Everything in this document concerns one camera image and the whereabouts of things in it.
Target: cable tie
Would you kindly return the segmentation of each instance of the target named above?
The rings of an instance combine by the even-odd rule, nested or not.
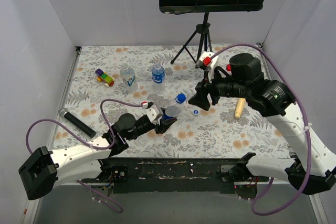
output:
[[[305,127],[304,127],[303,132],[306,132],[306,131],[310,130],[311,127],[312,127],[312,125],[313,125],[312,123],[308,123],[308,126],[305,126]]]

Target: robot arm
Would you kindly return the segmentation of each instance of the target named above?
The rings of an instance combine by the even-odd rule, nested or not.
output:
[[[102,167],[101,159],[123,152],[129,147],[126,140],[135,140],[150,130],[163,134],[177,120],[163,120],[164,109],[152,102],[143,103],[142,107],[146,115],[136,120],[132,114],[123,114],[112,125],[112,133],[109,130],[90,141],[92,146],[107,147],[112,144],[114,134],[116,141],[110,149],[98,150],[83,144],[52,151],[45,146],[36,149],[19,169],[28,199],[43,197],[54,187],[67,182],[82,178],[104,178],[106,170]]]
[[[228,180],[244,181],[251,176],[268,176],[289,181],[298,189],[307,168],[307,139],[301,111],[295,98],[285,84],[265,80],[260,61],[250,54],[233,56],[229,63],[232,75],[217,66],[217,58],[207,62],[213,53],[205,52],[196,67],[205,70],[204,79],[196,86],[196,95],[188,102],[209,110],[210,94],[212,105],[220,97],[245,98],[250,107],[257,110],[284,136],[298,158],[275,159],[246,154],[236,166],[222,176]],[[310,129],[312,140],[311,172],[304,194],[315,194],[331,189],[336,183],[336,155],[332,153]]]

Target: water bottle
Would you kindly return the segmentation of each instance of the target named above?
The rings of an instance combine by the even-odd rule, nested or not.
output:
[[[138,89],[138,82],[136,81],[133,68],[129,67],[126,63],[124,63],[121,66],[120,75],[128,92],[130,94],[134,93]]]
[[[186,96],[184,94],[179,94],[175,99],[170,100],[167,104],[166,110],[164,111],[163,120],[178,117],[184,107],[185,100]]]
[[[161,63],[155,63],[152,69],[152,79],[153,79],[153,90],[155,94],[162,94],[166,89],[165,86],[165,73],[164,68],[161,66]]]

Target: table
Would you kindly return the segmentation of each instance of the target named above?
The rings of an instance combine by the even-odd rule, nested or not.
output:
[[[214,51],[226,46],[213,45]],[[184,51],[175,62],[170,64],[181,46],[85,46],[80,53],[76,72],[65,107],[79,119],[97,131],[97,135],[108,130],[100,113],[100,102],[105,98],[114,98],[140,104],[153,101],[161,107],[179,93],[190,98],[195,93],[196,84],[202,79],[203,71],[195,69],[195,64]],[[198,46],[189,46],[193,55],[197,55]],[[262,62],[262,70],[268,78],[265,64],[259,52],[248,47],[235,47],[222,53],[219,65],[225,67],[230,57],[248,52]],[[166,90],[157,95],[152,91],[151,69],[160,61],[166,72]],[[133,94],[125,90],[119,69],[128,63],[135,71],[139,88]],[[115,84],[107,88],[96,80],[95,70],[102,69],[113,76]],[[260,114],[245,106],[239,120],[234,119],[237,98],[221,98],[218,105],[209,111],[199,109],[198,116],[193,115],[196,107],[187,105],[178,117],[178,121],[162,135],[154,131],[129,141],[129,148],[118,157],[180,157],[180,158],[240,158],[247,152],[255,152],[264,157],[289,158],[287,142]],[[132,113],[136,118],[144,111],[118,103],[104,105],[110,123],[115,122],[124,113]],[[85,140],[90,140],[69,122],[60,122]],[[62,128],[58,128],[53,148],[67,148],[78,144]]]

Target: black cylinder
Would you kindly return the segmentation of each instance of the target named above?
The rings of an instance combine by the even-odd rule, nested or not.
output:
[[[77,117],[72,115],[66,108],[61,109],[59,111],[59,115],[62,118],[67,119],[74,126],[78,127],[81,131],[83,131],[85,134],[87,134],[90,138],[93,138],[96,135],[96,132],[93,129],[91,129],[89,126],[87,126],[81,120],[79,120]]]

